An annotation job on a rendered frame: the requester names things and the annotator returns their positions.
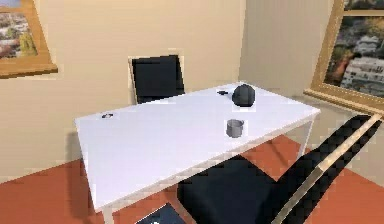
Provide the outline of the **grey mug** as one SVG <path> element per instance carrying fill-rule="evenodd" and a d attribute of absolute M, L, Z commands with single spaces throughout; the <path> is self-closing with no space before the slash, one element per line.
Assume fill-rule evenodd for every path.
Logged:
<path fill-rule="evenodd" d="M 226 134 L 231 138 L 239 138 L 243 133 L 243 120 L 230 119 L 227 121 Z"/>

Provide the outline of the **dark blue object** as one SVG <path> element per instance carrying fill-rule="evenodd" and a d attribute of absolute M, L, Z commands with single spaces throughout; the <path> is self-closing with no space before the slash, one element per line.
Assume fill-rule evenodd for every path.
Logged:
<path fill-rule="evenodd" d="M 170 203 L 166 203 L 135 224 L 186 224 Z"/>

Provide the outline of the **black round kettle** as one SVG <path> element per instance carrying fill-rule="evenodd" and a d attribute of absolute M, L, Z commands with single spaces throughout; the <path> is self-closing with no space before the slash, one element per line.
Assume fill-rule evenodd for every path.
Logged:
<path fill-rule="evenodd" d="M 248 84 L 236 87 L 232 94 L 232 102 L 239 107 L 251 107 L 255 102 L 254 88 Z"/>

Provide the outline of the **wooden framed window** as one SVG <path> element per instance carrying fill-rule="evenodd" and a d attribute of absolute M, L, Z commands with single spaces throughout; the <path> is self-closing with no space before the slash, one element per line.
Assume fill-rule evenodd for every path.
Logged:
<path fill-rule="evenodd" d="M 384 117 L 384 0 L 334 0 L 304 93 Z"/>
<path fill-rule="evenodd" d="M 57 72 L 34 0 L 0 0 L 0 79 Z"/>

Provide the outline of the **white table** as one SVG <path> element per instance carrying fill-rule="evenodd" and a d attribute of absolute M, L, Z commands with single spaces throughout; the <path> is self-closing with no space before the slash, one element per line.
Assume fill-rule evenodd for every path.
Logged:
<path fill-rule="evenodd" d="M 75 124 L 93 207 L 105 224 L 114 212 L 297 127 L 310 131 L 319 109 L 258 88 L 250 108 L 233 104 L 237 86 L 100 112 Z M 220 90 L 227 95 L 219 95 Z M 103 119 L 102 115 L 114 116 Z M 239 138 L 227 121 L 243 120 Z"/>

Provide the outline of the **black chair with pale frame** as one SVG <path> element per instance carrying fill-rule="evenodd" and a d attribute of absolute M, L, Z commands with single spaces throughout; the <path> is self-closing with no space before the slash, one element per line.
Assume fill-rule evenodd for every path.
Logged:
<path fill-rule="evenodd" d="M 130 65 L 138 104 L 185 93 L 178 55 L 134 58 Z"/>
<path fill-rule="evenodd" d="M 177 198 L 197 224 L 304 224 L 381 124 L 378 116 L 350 118 L 277 180 L 237 155 L 181 181 Z"/>

